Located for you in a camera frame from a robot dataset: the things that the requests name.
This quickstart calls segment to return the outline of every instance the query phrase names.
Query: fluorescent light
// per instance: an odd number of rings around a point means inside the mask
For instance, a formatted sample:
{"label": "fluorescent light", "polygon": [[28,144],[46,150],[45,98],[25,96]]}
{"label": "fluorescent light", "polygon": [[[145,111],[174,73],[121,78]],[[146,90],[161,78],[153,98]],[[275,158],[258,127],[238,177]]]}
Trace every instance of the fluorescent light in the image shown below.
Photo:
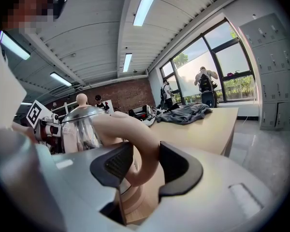
{"label": "fluorescent light", "polygon": [[72,83],[69,83],[67,80],[63,79],[61,76],[59,76],[55,72],[51,73],[50,76],[52,78],[55,78],[57,81],[61,82],[62,84],[66,85],[66,86],[71,86],[72,85]]}
{"label": "fluorescent light", "polygon": [[123,72],[127,72],[128,71],[131,58],[132,58],[132,53],[127,53],[126,57],[125,57],[124,71]]}
{"label": "fluorescent light", "polygon": [[149,8],[154,0],[141,0],[139,8],[137,9],[136,16],[133,22],[135,26],[142,26]]}
{"label": "fluorescent light", "polygon": [[27,60],[30,57],[30,53],[19,46],[14,40],[12,40],[4,32],[0,33],[1,43],[14,52],[16,55],[20,56],[22,59]]}
{"label": "fluorescent light", "polygon": [[22,102],[21,105],[31,106],[32,103],[31,102]]}

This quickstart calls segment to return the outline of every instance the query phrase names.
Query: brick wall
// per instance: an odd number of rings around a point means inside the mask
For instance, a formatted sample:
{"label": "brick wall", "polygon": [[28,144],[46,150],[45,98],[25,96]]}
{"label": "brick wall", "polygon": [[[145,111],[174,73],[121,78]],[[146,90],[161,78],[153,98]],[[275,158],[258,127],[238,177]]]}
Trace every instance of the brick wall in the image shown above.
{"label": "brick wall", "polygon": [[57,103],[57,107],[63,106],[65,102],[74,102],[79,93],[87,95],[89,105],[95,105],[95,96],[101,95],[102,101],[112,100],[113,107],[119,107],[124,113],[129,109],[145,104],[150,106],[155,105],[148,78],[141,78],[87,89],[71,95],[69,100],[67,97],[64,97],[52,101],[46,107],[52,109],[53,102]]}

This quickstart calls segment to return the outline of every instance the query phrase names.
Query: white floor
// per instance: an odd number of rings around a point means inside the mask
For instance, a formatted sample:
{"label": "white floor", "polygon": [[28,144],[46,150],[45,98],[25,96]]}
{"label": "white floor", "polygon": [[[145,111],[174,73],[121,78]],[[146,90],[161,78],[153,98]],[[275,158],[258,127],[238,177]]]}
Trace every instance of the white floor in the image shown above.
{"label": "white floor", "polygon": [[243,122],[235,124],[230,159],[278,195],[290,183],[290,131],[262,131],[258,121]]}

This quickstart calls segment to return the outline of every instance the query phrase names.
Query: table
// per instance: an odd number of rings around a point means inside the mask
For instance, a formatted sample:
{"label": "table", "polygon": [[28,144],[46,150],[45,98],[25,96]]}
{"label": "table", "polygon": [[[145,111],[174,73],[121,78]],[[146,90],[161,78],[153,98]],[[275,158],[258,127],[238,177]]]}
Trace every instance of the table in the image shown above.
{"label": "table", "polygon": [[[174,146],[195,147],[218,155],[229,156],[234,126],[238,108],[213,108],[204,119],[197,120],[189,125],[155,122],[150,129],[160,141],[166,141]],[[134,149],[134,156],[141,164],[141,156]],[[141,205],[129,214],[126,214],[128,224],[139,224],[144,221],[158,206],[158,190],[164,185],[163,169],[159,164],[154,176],[143,185],[145,198]]]}

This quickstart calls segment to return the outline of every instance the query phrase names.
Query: ceiling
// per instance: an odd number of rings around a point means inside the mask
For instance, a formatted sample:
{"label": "ceiling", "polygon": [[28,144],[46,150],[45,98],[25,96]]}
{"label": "ceiling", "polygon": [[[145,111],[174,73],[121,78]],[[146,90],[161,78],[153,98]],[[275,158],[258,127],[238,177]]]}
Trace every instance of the ceiling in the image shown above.
{"label": "ceiling", "polygon": [[[215,1],[154,0],[143,26],[135,27],[140,0],[68,0],[56,22],[39,24],[34,30],[37,40],[15,29],[8,31],[31,52],[28,60],[22,60],[7,50],[9,67],[28,93],[25,101],[44,104],[76,92],[51,78],[52,72],[82,86],[145,76],[173,38]],[[126,53],[133,55],[123,73]]]}

